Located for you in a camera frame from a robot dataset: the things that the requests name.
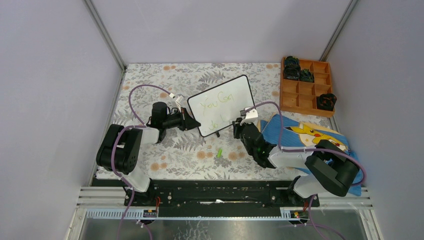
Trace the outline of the small black-framed whiteboard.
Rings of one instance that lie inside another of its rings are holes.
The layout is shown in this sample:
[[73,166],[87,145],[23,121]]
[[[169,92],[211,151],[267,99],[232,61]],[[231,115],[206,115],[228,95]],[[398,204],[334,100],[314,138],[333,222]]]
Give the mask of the small black-framed whiteboard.
[[241,111],[255,105],[249,79],[244,74],[190,96],[187,104],[200,123],[202,137],[231,126],[241,117]]

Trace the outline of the green marker cap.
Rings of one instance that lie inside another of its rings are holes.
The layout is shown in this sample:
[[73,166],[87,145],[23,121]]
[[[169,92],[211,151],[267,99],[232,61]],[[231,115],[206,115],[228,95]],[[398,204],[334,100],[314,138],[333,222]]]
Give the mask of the green marker cap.
[[223,152],[223,149],[222,149],[222,148],[220,148],[220,149],[218,150],[218,153],[217,153],[216,157],[217,157],[217,158],[220,158],[220,157],[222,156],[222,152]]

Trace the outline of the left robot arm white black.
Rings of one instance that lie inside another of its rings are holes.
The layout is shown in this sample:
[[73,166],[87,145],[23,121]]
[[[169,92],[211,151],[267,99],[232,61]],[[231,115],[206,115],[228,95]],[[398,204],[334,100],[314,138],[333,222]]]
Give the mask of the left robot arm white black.
[[141,145],[161,143],[168,129],[188,131],[201,126],[185,107],[174,111],[164,102],[152,105],[146,127],[111,124],[96,155],[96,164],[113,172],[127,186],[136,191],[136,199],[144,206],[152,204],[155,192],[151,178],[136,168]]

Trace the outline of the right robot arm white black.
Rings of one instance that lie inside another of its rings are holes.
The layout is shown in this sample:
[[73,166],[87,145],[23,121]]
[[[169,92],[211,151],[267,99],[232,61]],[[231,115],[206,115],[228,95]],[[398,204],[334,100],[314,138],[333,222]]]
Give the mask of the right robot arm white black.
[[308,169],[309,174],[296,177],[287,191],[287,201],[301,205],[315,194],[347,195],[355,177],[363,169],[351,156],[329,140],[322,139],[311,147],[280,147],[267,142],[252,122],[239,117],[233,121],[233,136],[241,140],[247,154],[263,168],[284,167]]

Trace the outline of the floral patterned table mat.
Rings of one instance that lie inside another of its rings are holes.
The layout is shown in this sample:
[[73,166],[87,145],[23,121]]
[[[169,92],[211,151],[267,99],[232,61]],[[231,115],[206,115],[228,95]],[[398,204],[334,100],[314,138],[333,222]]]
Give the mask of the floral patterned table mat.
[[[134,63],[127,67],[114,124],[147,122],[152,105],[172,106],[169,93],[189,98],[240,75],[248,77],[263,129],[277,113],[280,99],[278,63]],[[218,150],[222,156],[217,158]],[[197,129],[167,130],[159,144],[140,147],[136,168],[152,179],[163,180],[291,180],[302,174],[295,168],[262,168],[249,156],[232,127],[218,135],[201,137]]]

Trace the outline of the blue yellow cartoon cloth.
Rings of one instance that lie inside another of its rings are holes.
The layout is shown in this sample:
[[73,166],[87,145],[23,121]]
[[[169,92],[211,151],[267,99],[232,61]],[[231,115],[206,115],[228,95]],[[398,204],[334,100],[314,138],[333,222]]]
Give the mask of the blue yellow cartoon cloth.
[[[350,152],[347,138],[344,135],[325,127],[321,128],[320,126],[315,126],[311,123],[297,122],[287,117],[275,115],[264,127],[262,134],[267,142],[276,144],[283,148],[312,147],[320,140],[329,140],[340,150],[348,156],[353,157],[358,162],[355,155]],[[305,176],[310,173],[306,168],[295,169],[305,171]],[[362,168],[362,171],[360,171],[354,179],[355,184],[348,190],[348,192],[359,195],[361,183],[365,177],[366,174]]]

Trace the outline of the orange wooden compartment tray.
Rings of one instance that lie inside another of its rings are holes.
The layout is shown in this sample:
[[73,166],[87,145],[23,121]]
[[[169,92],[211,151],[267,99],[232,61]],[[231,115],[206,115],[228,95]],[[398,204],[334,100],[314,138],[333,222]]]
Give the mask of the orange wooden compartment tray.
[[314,82],[284,79],[284,59],[281,60],[280,100],[282,111],[331,118],[333,111],[317,109],[317,97],[333,94],[331,68],[328,62],[299,59],[301,70],[308,69]]

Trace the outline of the black object tray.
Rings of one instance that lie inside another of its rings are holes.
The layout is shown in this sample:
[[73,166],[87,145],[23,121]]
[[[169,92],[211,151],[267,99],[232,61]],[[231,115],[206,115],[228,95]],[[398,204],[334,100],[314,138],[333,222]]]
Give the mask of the black object tray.
[[283,78],[298,81],[301,75],[301,67],[297,64],[286,65],[283,69]]
[[283,65],[284,65],[284,67],[292,66],[292,65],[299,66],[300,65],[300,60],[297,57],[294,57],[294,56],[291,56],[290,55],[290,56],[287,56],[284,59]]
[[333,111],[337,99],[338,98],[333,93],[321,94],[316,98],[316,107],[319,110]]
[[299,81],[306,83],[314,83],[314,74],[309,69],[302,69],[299,75]]

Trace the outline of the black object tray middle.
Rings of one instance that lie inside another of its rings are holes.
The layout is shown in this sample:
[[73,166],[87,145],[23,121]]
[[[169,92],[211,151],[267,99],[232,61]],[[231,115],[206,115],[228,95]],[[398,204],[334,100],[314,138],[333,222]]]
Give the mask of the black object tray middle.
[[302,69],[299,75],[299,81],[306,83],[314,83],[314,74],[309,69]]

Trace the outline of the black object tray top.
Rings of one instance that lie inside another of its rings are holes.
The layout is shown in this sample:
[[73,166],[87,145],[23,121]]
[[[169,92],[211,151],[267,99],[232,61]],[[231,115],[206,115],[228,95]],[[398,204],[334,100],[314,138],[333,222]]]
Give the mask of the black object tray top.
[[290,55],[290,56],[287,56],[284,59],[283,65],[284,65],[284,67],[292,66],[292,65],[299,66],[300,65],[300,60],[297,57],[294,57],[294,56],[291,56]]

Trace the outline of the black object tray right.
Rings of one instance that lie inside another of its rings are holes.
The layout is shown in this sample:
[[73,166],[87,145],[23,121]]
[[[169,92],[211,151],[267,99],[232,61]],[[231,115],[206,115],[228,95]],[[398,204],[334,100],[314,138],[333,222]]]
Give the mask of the black object tray right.
[[338,98],[333,93],[321,94],[316,98],[316,107],[319,110],[333,111],[337,99]]

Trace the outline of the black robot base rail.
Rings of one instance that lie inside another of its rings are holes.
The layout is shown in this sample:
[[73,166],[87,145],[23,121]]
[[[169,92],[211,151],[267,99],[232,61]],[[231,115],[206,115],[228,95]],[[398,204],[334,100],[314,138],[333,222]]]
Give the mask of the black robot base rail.
[[306,211],[317,197],[301,198],[286,180],[151,180],[145,192],[125,191],[125,206],[152,207],[161,218],[281,217],[280,208]]

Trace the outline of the right aluminium frame post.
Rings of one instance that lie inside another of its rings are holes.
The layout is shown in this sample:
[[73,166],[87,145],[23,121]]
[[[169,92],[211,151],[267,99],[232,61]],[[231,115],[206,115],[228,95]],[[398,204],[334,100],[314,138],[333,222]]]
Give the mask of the right aluminium frame post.
[[355,8],[357,7],[360,0],[350,0],[346,9],[344,10],[339,22],[337,23],[326,47],[324,48],[319,60],[321,62],[326,62],[334,45],[336,44],[336,41],[338,40],[339,36],[341,35],[343,29],[345,28],[346,24],[348,23],[352,13],[354,12]]

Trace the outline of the aluminium frame post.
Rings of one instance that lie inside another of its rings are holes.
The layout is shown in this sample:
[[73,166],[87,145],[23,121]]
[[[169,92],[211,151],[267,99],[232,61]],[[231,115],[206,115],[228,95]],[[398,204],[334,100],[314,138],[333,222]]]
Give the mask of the aluminium frame post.
[[326,47],[324,48],[319,60],[321,62],[326,62],[334,45],[336,44],[336,41],[338,40],[339,36],[341,35],[343,29],[345,28],[346,24],[348,23],[352,13],[354,12],[355,8],[357,7],[360,0],[350,0],[346,9],[344,10],[339,22],[337,23]]
[[121,70],[121,72],[125,72],[127,68],[126,64],[121,54],[119,53],[119,50],[116,47],[109,31],[107,30],[107,27],[104,24],[104,21],[102,20],[100,13],[98,12],[94,2],[92,0],[83,0],[83,3],[85,4],[88,10],[88,13],[90,14],[94,24],[96,25],[101,37],[103,38],[107,48],[109,49],[119,69]]

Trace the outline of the left aluminium frame post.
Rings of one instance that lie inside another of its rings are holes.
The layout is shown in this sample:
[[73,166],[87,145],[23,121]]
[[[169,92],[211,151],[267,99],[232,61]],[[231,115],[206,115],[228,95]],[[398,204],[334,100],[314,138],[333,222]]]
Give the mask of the left aluminium frame post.
[[107,30],[107,27],[104,24],[104,21],[102,20],[100,13],[98,12],[94,2],[92,0],[83,0],[83,3],[85,4],[88,10],[88,13],[90,14],[94,24],[96,25],[101,37],[103,38],[107,48],[109,49],[119,69],[121,70],[121,72],[125,72],[127,68],[126,64],[121,54],[119,53],[119,50],[116,47],[109,31]]

